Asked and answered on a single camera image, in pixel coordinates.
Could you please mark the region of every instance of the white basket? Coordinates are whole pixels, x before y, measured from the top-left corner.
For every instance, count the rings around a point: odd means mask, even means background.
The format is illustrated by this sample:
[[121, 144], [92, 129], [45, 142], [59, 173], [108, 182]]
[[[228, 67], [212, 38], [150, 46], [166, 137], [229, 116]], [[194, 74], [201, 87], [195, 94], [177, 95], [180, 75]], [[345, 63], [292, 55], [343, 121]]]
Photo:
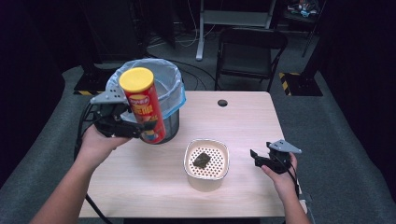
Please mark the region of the white basket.
[[[210, 157], [210, 161], [205, 168], [194, 166], [193, 162], [203, 152]], [[230, 156], [227, 146], [210, 139], [193, 140], [187, 146], [184, 156], [184, 169], [189, 183], [202, 192], [209, 192], [221, 186], [222, 179], [228, 173], [229, 164]]]

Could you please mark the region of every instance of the pringles logo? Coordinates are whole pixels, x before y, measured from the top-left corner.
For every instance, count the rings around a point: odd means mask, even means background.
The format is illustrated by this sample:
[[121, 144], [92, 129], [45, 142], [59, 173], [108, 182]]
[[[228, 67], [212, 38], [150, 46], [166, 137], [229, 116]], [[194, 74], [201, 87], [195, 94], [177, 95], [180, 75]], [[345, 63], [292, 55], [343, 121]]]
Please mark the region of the pringles logo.
[[132, 105], [132, 110], [134, 111], [135, 115], [149, 116], [145, 119], [150, 119], [153, 108], [147, 95], [131, 95], [129, 97], [129, 102]]
[[129, 98], [131, 105], [148, 105], [149, 97], [147, 95], [132, 95]]

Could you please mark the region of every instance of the trash can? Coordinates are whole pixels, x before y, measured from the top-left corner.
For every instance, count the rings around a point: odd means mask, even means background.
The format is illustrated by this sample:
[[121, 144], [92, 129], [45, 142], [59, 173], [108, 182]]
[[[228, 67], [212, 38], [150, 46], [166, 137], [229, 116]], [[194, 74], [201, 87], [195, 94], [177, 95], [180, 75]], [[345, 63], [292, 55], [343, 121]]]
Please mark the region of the trash can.
[[[154, 74], [154, 85], [157, 90], [158, 100], [163, 113], [163, 123], [165, 125], [165, 138], [158, 144], [171, 140], [178, 131], [179, 109], [186, 102], [184, 84], [180, 71], [173, 64], [164, 59], [140, 59], [125, 63], [108, 80], [106, 90], [115, 85], [119, 85], [119, 78], [125, 71], [135, 68], [145, 67]], [[125, 112], [121, 118], [126, 121], [136, 122], [133, 113]]]

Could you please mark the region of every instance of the black wall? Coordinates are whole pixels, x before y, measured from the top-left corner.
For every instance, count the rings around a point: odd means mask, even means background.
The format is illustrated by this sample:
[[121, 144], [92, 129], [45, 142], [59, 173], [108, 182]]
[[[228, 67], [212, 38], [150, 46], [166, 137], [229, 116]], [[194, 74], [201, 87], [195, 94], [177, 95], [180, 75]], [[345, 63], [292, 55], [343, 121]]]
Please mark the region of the black wall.
[[1, 187], [47, 123], [64, 80], [23, 2], [0, 3], [0, 30]]
[[136, 17], [136, 11], [140, 7], [138, 1], [77, 1], [88, 23], [88, 31], [91, 31], [101, 62], [127, 62], [142, 58], [145, 33], [139, 30], [141, 21]]
[[396, 4], [339, 0], [329, 1], [329, 6], [322, 27], [328, 30], [314, 54], [350, 127], [396, 201]]

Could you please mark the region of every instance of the yellow lid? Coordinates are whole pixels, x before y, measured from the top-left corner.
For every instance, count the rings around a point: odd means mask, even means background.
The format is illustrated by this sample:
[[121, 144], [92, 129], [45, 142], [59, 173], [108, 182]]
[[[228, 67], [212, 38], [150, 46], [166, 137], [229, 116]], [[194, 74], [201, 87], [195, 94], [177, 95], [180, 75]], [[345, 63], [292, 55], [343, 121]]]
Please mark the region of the yellow lid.
[[141, 92], [154, 82], [154, 75], [144, 67], [129, 69], [120, 76], [120, 86], [128, 92]]

